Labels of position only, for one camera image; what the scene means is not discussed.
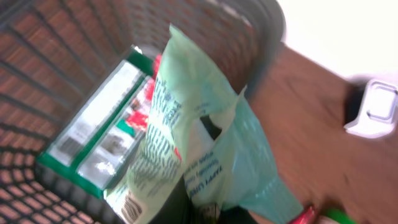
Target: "black object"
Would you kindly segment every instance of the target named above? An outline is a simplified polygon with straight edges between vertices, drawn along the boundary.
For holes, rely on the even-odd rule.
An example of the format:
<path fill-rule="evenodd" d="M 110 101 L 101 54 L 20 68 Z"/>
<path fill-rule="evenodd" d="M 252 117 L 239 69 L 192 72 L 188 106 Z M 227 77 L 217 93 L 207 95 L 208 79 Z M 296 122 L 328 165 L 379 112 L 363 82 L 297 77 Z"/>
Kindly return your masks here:
<path fill-rule="evenodd" d="M 345 101 L 345 123 L 348 124 L 354 121 L 359 114 L 359 110 L 361 109 L 362 99 L 365 94 L 365 85 L 358 85 L 354 87 L 346 101 Z"/>

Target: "gray basket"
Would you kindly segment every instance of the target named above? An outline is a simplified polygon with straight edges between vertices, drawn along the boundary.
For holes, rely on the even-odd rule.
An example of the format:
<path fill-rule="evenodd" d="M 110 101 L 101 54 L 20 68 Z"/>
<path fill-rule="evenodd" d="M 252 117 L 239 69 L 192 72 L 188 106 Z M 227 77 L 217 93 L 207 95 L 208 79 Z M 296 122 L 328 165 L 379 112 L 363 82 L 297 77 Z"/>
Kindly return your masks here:
<path fill-rule="evenodd" d="M 0 12 L 0 223 L 121 223 L 104 202 L 34 159 L 131 45 L 156 55 L 172 23 L 236 92 L 248 84 L 249 96 L 284 31 L 276 0 L 3 0 Z M 155 222 L 191 219 L 182 192 L 181 181 Z M 172 211 L 180 212 L 176 220 Z"/>
<path fill-rule="evenodd" d="M 134 44 L 161 52 L 171 23 L 215 61 L 236 92 L 248 84 L 246 96 L 265 75 L 284 33 L 275 0 L 146 0 L 128 1 L 126 8 Z"/>

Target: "red item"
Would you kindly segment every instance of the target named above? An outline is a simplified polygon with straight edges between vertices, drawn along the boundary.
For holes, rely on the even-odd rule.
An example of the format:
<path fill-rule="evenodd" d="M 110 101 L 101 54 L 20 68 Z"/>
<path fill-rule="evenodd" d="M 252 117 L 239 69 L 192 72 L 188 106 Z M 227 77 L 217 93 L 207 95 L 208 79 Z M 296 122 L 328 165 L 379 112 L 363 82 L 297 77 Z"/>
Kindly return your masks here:
<path fill-rule="evenodd" d="M 146 131 L 148 126 L 148 115 L 142 114 L 138 111 L 134 111 L 132 115 L 130 115 L 126 119 L 126 123 L 134 129 Z"/>
<path fill-rule="evenodd" d="M 291 221 L 290 224 L 311 224 L 315 219 L 315 209 L 313 206 L 309 206 L 306 211 L 301 213 L 295 220 Z"/>
<path fill-rule="evenodd" d="M 145 88 L 145 99 L 147 101 L 152 101 L 152 97 L 154 96 L 155 90 L 155 80 L 150 79 L 147 82 L 147 87 Z"/>
<path fill-rule="evenodd" d="M 158 54 L 154 61 L 154 79 L 156 79 L 157 72 L 159 71 L 160 61 L 162 60 L 162 55 Z"/>

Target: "product package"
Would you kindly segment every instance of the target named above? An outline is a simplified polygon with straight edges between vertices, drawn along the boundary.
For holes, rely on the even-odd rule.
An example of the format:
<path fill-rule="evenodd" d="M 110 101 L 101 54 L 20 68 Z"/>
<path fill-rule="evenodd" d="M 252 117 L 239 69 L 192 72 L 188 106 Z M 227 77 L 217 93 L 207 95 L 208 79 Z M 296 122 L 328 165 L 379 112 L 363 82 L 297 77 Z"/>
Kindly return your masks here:
<path fill-rule="evenodd" d="M 131 63 L 122 61 L 76 119 L 49 147 L 48 153 L 69 166 L 134 86 L 139 72 Z"/>
<path fill-rule="evenodd" d="M 103 199 L 104 189 L 119 182 L 145 136 L 154 80 L 138 67 L 153 73 L 151 65 L 133 51 L 36 161 Z"/>
<path fill-rule="evenodd" d="M 146 122 L 152 101 L 154 80 L 147 76 L 126 103 L 115 121 L 109 125 L 77 170 L 83 178 L 104 189 L 114 179 L 126 161 L 132 159 L 137 143 L 146 131 Z M 136 113 L 146 116 L 136 120 Z"/>
<path fill-rule="evenodd" d="M 205 223 L 237 206 L 274 223 L 295 218 L 302 206 L 279 178 L 244 90 L 237 95 L 201 49 L 173 26 L 170 33 L 145 140 L 119 184 L 105 191 L 106 201 L 126 223 L 149 223 L 183 177 L 180 193 Z M 179 205 L 169 210 L 179 213 Z"/>

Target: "wire basket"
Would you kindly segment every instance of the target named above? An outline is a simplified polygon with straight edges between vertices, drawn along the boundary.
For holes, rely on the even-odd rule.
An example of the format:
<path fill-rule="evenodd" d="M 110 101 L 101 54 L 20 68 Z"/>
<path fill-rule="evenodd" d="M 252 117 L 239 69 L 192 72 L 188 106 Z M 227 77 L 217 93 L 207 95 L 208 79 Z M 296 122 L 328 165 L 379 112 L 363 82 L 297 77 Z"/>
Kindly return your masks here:
<path fill-rule="evenodd" d="M 247 95 L 284 29 L 275 0 L 0 2 L 0 223 L 121 223 L 103 202 L 35 166 L 35 156 L 131 45 L 148 55 L 163 51 L 170 23 L 216 62 L 236 92 L 247 84 Z"/>

